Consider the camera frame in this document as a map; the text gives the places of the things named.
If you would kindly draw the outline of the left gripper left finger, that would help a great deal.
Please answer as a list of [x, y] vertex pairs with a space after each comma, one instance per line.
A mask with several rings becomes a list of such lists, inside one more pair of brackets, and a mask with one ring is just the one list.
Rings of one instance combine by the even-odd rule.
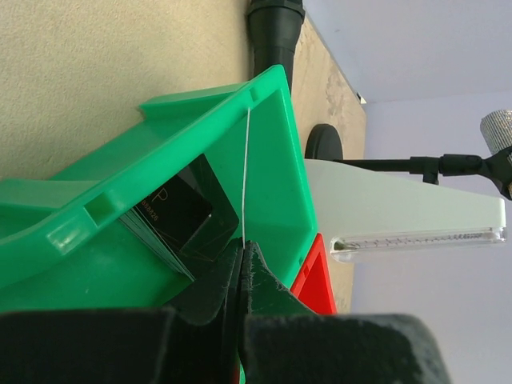
[[1, 316], [4, 383], [236, 383], [242, 241], [160, 307]]

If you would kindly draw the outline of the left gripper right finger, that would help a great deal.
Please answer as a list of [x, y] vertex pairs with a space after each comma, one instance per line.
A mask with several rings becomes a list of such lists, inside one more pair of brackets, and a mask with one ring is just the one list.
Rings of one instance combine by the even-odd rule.
[[320, 315], [268, 268], [243, 255], [247, 312], [239, 353], [248, 383], [449, 383], [428, 327], [408, 314]]

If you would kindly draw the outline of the black VIP credit card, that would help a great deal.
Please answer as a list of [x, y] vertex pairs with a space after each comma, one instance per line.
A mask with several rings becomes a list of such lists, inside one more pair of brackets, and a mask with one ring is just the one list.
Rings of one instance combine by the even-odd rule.
[[241, 199], [241, 228], [242, 228], [242, 248], [246, 247], [246, 184], [247, 184], [247, 169], [248, 169], [248, 154], [249, 154], [249, 140], [250, 140], [250, 116], [251, 108], [247, 109], [246, 116], [246, 131], [245, 131], [245, 144], [243, 155], [243, 168], [242, 168], [242, 199]]

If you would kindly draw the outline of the black card in green bin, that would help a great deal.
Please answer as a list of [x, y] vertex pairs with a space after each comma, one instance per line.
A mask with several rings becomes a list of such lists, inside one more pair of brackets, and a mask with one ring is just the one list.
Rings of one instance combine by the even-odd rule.
[[203, 154], [120, 221], [169, 268], [192, 281], [213, 267], [239, 224]]

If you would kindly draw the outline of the red bin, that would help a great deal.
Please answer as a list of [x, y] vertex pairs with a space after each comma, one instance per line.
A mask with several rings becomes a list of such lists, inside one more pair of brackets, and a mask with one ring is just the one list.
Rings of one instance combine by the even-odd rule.
[[336, 314], [323, 237], [317, 233], [290, 292], [316, 314]]

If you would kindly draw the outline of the clear metronome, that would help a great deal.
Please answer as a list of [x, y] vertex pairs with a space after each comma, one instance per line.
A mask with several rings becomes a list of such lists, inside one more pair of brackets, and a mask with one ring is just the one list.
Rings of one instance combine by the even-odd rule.
[[338, 262], [507, 240], [503, 198], [336, 162], [307, 159], [305, 165], [318, 230]]

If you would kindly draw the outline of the green bin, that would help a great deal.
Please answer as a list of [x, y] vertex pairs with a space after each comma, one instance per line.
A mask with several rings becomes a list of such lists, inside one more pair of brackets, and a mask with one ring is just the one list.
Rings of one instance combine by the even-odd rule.
[[291, 287], [318, 225], [286, 75], [273, 66], [146, 101], [142, 122], [52, 178], [2, 180], [2, 310], [158, 306], [184, 289], [120, 217], [201, 154], [240, 214], [248, 108], [246, 237]]

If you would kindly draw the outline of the black microphone stand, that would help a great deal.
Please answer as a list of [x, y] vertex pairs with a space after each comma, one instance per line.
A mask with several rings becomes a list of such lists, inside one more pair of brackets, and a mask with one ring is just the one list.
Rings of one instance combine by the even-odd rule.
[[311, 131], [305, 158], [336, 162], [364, 170], [408, 173], [422, 176], [424, 183], [437, 185], [438, 177], [478, 175], [490, 180], [501, 196], [511, 200], [511, 147], [488, 158], [473, 154], [444, 154], [440, 157], [413, 156], [405, 159], [359, 159], [343, 157], [341, 137], [330, 124], [317, 124]]

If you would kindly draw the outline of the silver microphone on stand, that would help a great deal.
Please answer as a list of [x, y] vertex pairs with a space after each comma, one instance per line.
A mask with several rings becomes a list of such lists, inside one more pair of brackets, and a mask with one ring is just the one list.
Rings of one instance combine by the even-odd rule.
[[511, 147], [511, 110], [496, 110], [480, 123], [480, 131], [492, 155]]

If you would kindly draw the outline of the black microphone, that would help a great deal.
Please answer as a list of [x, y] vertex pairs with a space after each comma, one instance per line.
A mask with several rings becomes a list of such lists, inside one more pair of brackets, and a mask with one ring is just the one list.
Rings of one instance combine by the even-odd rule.
[[254, 76], [281, 65], [292, 90], [295, 49], [306, 16], [303, 1], [250, 1], [246, 16]]

